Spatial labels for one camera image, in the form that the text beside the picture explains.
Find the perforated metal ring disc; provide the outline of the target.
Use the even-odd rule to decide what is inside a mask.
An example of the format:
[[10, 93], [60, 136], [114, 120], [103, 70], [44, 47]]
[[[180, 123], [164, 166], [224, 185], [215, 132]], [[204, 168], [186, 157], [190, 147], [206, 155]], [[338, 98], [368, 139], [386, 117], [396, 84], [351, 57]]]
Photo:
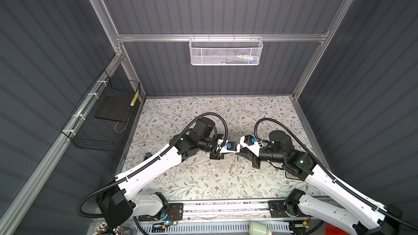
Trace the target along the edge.
[[230, 174], [232, 174], [233, 173], [233, 171], [234, 171], [234, 167], [235, 167], [235, 165], [236, 165], [236, 154], [234, 153], [234, 155], [232, 156], [232, 158], [231, 158], [231, 163], [230, 163], [230, 166], [229, 166], [229, 171], [228, 171], [228, 173], [230, 173]]

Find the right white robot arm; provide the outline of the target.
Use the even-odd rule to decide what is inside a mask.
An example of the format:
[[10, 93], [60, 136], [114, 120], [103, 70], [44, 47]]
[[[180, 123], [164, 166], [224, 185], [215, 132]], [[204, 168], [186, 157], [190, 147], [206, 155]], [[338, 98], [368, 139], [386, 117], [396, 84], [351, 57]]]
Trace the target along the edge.
[[262, 146], [262, 140], [247, 135], [240, 138], [242, 151], [251, 153], [256, 162], [273, 161], [297, 179], [323, 191], [337, 206], [313, 198], [294, 189], [286, 198], [286, 213], [296, 217], [299, 213], [310, 215], [329, 223], [350, 235], [397, 235], [402, 211], [396, 206], [386, 207], [358, 192], [333, 175], [315, 155], [305, 148], [296, 150], [288, 131], [270, 133], [270, 146]]

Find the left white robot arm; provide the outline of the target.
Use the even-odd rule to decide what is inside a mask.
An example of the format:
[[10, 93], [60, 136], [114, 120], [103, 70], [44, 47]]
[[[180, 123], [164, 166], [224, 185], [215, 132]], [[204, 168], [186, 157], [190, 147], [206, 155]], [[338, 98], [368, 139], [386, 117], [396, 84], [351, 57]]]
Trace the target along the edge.
[[138, 193], [156, 177], [196, 155], [199, 150], [215, 154], [222, 139], [223, 135], [217, 133], [215, 122], [203, 117], [198, 119], [194, 127], [188, 129], [167, 153], [163, 151], [174, 142], [175, 138], [161, 151], [134, 168], [116, 177], [111, 174], [105, 175], [99, 183], [100, 188], [124, 177], [127, 178], [123, 183], [95, 196], [108, 227], [115, 228], [139, 216], [164, 220], [170, 211], [170, 204], [162, 193], [155, 192], [151, 195], [138, 195]]

